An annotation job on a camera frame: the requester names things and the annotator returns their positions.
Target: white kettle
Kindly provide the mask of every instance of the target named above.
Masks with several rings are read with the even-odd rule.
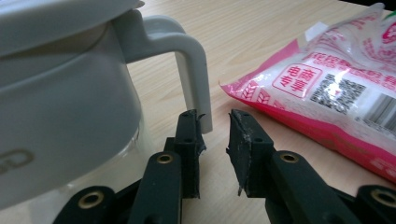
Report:
[[[0,209],[46,192],[67,201],[87,185],[119,190],[142,176],[153,151],[139,143],[127,63],[174,51],[187,109],[205,114],[202,131],[211,131],[202,46],[172,19],[142,20],[137,4],[0,0]],[[128,177],[106,183],[120,164]]]

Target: kettle handle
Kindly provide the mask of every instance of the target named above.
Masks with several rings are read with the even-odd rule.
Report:
[[[151,56],[175,52],[187,109],[196,109],[202,133],[212,131],[209,83],[205,51],[173,19],[154,16],[143,19],[134,9],[112,21],[125,61],[133,63]]]

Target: table surface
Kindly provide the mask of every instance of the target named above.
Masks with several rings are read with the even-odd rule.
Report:
[[[144,17],[176,19],[206,52],[214,130],[204,135],[207,150],[200,157],[201,199],[183,201],[183,223],[269,223],[264,199],[248,199],[244,193],[237,196],[236,175],[225,153],[232,108],[252,114],[277,150],[303,155],[332,187],[351,195],[368,184],[396,189],[337,152],[232,99],[219,86],[255,70],[317,21],[334,24],[364,9],[335,0],[148,0],[139,8]],[[175,135],[177,116],[186,110],[174,54],[132,63],[128,68],[154,146],[160,151],[166,137]]]

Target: barcode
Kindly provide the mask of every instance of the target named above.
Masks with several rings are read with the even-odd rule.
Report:
[[[396,99],[381,94],[363,120],[371,126],[374,124],[379,131],[386,129],[396,133]]]
[[[346,115],[365,89],[361,84],[347,79],[336,80],[335,75],[328,74],[310,100]]]

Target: pink plastic bag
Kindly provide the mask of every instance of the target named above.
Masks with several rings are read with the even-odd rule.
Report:
[[[375,4],[221,86],[396,183],[396,16]]]

